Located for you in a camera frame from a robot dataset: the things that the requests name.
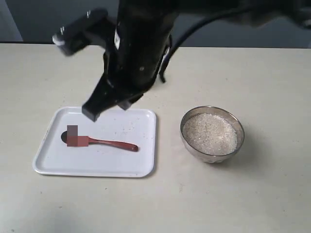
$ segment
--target white plastic tray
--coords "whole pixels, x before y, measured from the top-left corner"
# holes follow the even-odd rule
[[[105,145],[67,147],[60,135],[67,125],[78,125],[78,135],[116,140],[139,146],[138,152]],[[44,175],[143,177],[154,167],[156,115],[145,109],[111,109],[94,123],[79,107],[59,109],[33,161]]]

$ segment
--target stainless steel bowl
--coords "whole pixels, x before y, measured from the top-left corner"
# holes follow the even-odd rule
[[[203,152],[198,151],[197,149],[193,148],[185,139],[183,135],[183,127],[185,123],[191,118],[194,117],[195,115],[201,114],[201,113],[209,113],[213,115],[217,115],[225,119],[228,123],[230,123],[235,130],[237,134],[237,147],[235,150],[230,153],[230,154],[225,154],[225,155],[210,155],[206,154]],[[189,110],[184,117],[181,120],[180,123],[180,135],[183,143],[185,144],[186,149],[196,158],[202,160],[203,162],[207,163],[220,163],[225,159],[231,158],[233,155],[239,152],[243,142],[244,142],[244,129],[242,124],[239,122],[238,119],[236,119],[235,116],[233,116],[231,113],[227,112],[224,109],[213,107],[213,106],[201,106],[201,107],[196,107],[191,110]]]

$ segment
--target white tabletop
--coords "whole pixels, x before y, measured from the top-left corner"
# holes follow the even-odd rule
[[[0,45],[0,233],[306,233],[311,229],[311,50],[182,48],[133,108],[158,116],[144,179],[42,176],[32,161],[54,112],[81,106],[102,50]],[[183,114],[213,105],[245,129],[220,165],[191,156]]]

